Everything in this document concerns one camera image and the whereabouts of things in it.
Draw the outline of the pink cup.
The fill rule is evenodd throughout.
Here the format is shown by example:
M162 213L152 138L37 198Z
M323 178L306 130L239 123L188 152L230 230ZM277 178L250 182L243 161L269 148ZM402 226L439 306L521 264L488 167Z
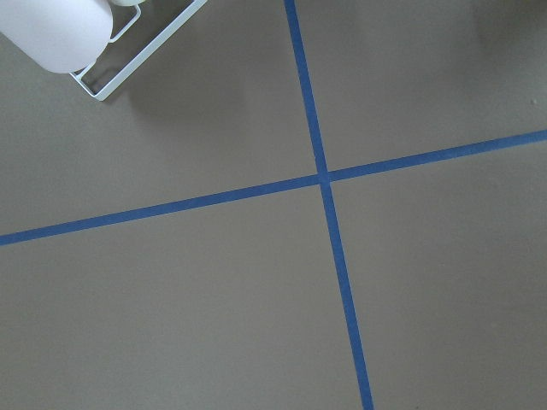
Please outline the pink cup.
M107 1L2 1L1 33L52 73L71 73L96 61L109 43Z

